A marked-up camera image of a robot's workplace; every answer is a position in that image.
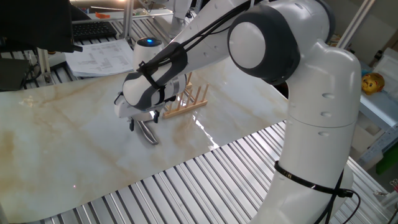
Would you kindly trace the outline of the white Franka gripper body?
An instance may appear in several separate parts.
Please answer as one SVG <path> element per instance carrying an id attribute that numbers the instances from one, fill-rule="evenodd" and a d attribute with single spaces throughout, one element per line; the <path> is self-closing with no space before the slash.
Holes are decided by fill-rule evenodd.
<path id="1" fill-rule="evenodd" d="M 114 112 L 119 118 L 153 118 L 155 110 L 162 110 L 165 107 L 165 103 L 160 105 L 152 106 L 149 109 L 139 110 L 131 106 L 125 99 L 123 92 L 119 92 L 116 99 L 114 100 Z"/>

